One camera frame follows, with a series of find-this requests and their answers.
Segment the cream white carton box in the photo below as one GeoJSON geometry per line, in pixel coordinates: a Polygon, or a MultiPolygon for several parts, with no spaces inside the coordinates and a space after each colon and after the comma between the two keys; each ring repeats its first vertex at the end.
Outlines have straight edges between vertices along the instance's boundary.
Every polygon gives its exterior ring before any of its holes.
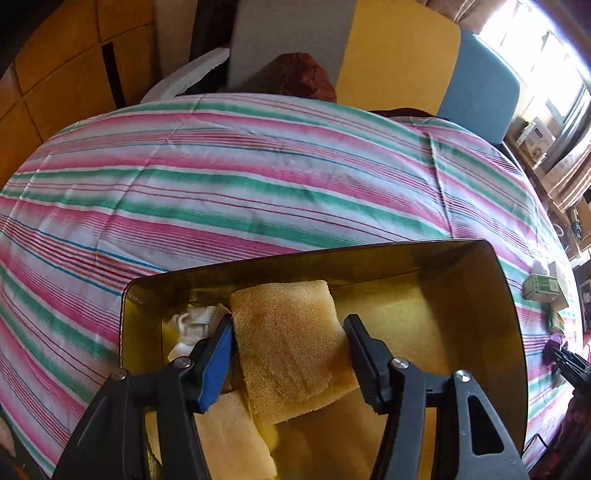
{"type": "Polygon", "coordinates": [[[559,293],[552,301],[552,307],[556,312],[560,312],[569,307],[567,278],[556,261],[549,264],[549,272],[550,276],[556,280],[559,290],[559,293]]]}

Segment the white appliance box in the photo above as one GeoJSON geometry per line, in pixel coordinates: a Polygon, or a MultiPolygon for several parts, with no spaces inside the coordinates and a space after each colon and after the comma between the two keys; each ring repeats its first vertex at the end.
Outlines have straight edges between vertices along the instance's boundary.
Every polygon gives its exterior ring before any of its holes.
{"type": "Polygon", "coordinates": [[[534,164],[542,161],[555,142],[555,136],[546,123],[539,117],[530,120],[517,117],[514,123],[517,128],[516,143],[518,147],[534,164]]]}

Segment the striped bed sheet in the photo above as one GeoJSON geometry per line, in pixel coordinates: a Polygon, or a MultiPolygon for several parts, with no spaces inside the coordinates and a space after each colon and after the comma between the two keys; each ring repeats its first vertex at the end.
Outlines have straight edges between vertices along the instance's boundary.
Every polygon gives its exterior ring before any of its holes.
{"type": "Polygon", "coordinates": [[[484,239],[514,297],[572,268],[523,170],[437,117],[293,97],[204,94],[76,122],[1,191],[1,407],[51,474],[118,360],[133,279],[290,252],[484,239]]]}

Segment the purple foil sachet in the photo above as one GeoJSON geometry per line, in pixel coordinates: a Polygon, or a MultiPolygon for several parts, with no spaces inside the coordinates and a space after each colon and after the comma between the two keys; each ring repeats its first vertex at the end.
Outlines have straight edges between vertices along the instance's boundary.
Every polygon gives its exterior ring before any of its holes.
{"type": "Polygon", "coordinates": [[[550,339],[546,342],[542,358],[545,365],[550,365],[556,362],[558,353],[564,343],[564,337],[558,333],[553,333],[550,339]]]}

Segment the dark red cushion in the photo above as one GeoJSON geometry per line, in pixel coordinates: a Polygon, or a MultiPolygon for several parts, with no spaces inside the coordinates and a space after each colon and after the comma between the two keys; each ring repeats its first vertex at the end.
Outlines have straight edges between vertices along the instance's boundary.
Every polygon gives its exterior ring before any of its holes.
{"type": "Polygon", "coordinates": [[[308,53],[277,56],[238,86],[238,90],[335,103],[337,92],[327,71],[308,53]]]}

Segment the patterned window curtain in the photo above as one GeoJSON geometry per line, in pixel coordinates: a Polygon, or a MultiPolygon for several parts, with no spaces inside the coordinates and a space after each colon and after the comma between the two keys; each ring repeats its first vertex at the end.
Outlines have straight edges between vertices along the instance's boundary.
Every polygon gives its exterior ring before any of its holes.
{"type": "Polygon", "coordinates": [[[590,188],[590,86],[585,85],[541,164],[542,184],[561,211],[590,188]]]}

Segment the gold metal tin box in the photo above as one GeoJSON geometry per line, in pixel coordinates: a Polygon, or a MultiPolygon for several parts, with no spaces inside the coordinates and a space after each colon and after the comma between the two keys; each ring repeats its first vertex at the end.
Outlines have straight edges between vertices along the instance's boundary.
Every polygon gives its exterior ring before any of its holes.
{"type": "Polygon", "coordinates": [[[132,281],[121,304],[119,362],[160,369],[164,322],[188,303],[228,303],[232,292],[322,280],[339,317],[359,315],[370,335],[415,366],[472,373],[516,447],[525,442],[527,368],[514,300],[484,240],[399,243],[236,261],[132,281]]]}

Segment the green yellow snack packet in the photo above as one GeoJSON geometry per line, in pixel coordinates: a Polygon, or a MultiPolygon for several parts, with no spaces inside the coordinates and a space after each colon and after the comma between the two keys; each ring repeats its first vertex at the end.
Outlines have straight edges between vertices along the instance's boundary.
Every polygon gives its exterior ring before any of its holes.
{"type": "Polygon", "coordinates": [[[551,333],[560,336],[565,335],[565,321],[559,312],[553,311],[548,319],[548,328],[551,333]]]}

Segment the yellow sponge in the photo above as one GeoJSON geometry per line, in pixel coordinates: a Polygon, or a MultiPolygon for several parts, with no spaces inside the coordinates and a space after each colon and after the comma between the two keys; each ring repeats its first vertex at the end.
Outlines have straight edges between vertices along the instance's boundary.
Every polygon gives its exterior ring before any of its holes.
{"type": "Polygon", "coordinates": [[[359,387],[324,280],[259,284],[229,303],[246,392],[263,423],[325,408],[359,387]]]}
{"type": "Polygon", "coordinates": [[[204,414],[194,415],[212,479],[273,479],[276,463],[242,393],[221,394],[204,414]]]}

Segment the wooden wardrobe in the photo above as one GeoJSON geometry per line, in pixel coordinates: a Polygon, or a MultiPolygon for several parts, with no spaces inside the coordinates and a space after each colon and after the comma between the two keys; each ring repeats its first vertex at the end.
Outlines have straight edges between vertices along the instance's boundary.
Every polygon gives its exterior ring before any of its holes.
{"type": "Polygon", "coordinates": [[[62,128],[138,103],[160,77],[153,2],[63,2],[1,77],[1,180],[62,128]]]}

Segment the green white medicine box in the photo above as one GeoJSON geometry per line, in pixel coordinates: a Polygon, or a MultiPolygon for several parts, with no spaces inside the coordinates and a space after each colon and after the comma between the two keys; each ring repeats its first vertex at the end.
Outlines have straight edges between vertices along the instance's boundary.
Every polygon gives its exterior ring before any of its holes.
{"type": "Polygon", "coordinates": [[[543,274],[531,274],[523,283],[522,296],[526,300],[552,303],[561,295],[558,280],[543,274]]]}

